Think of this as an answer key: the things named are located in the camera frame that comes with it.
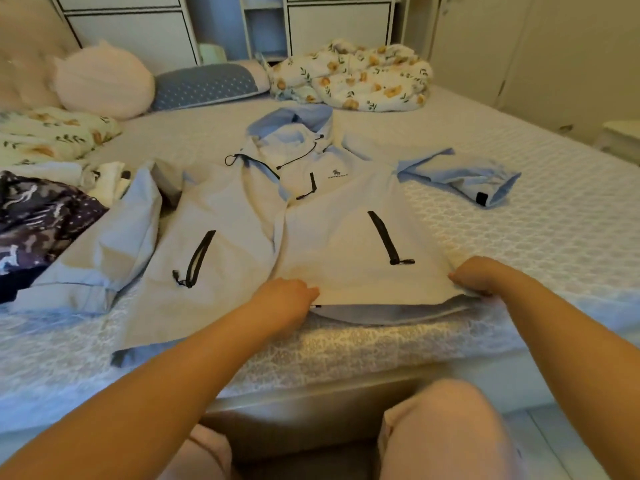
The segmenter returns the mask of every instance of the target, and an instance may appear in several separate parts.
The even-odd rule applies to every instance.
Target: bed sheet
[[[242,145],[269,98],[129,121],[92,156],[188,165]],[[345,128],[389,143],[451,145],[522,172],[506,204],[483,209],[423,182],[407,200],[452,257],[488,255],[542,281],[614,330],[640,322],[640,169],[489,107],[434,88],[404,113],[335,112]],[[6,315],[0,308],[0,432],[51,423],[126,371],[109,366],[137,283],[102,317]],[[240,370],[220,397],[295,388],[370,372],[523,348],[504,307],[482,304],[437,321],[355,326],[311,317]]]

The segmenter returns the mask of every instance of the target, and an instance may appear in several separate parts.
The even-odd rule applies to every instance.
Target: pink pants
[[[519,480],[518,454],[475,386],[443,379],[385,412],[378,438],[380,480]],[[197,426],[160,480],[229,480],[224,436]]]

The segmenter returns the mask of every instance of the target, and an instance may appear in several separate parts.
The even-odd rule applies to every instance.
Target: person's right arm
[[[498,261],[473,257],[449,277],[502,298],[556,401],[608,475],[640,479],[640,349]]]

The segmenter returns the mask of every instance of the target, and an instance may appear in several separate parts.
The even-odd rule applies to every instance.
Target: person's left arm
[[[236,371],[299,327],[318,295],[299,280],[265,283],[41,433],[0,467],[0,479],[155,479]]]

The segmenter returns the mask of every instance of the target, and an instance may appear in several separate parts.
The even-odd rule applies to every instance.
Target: floral blanket
[[[366,49],[334,40],[315,54],[263,65],[277,99],[354,111],[418,109],[433,78],[429,63],[400,44]]]
[[[0,111],[0,166],[78,160],[121,132],[112,118],[57,107]]]

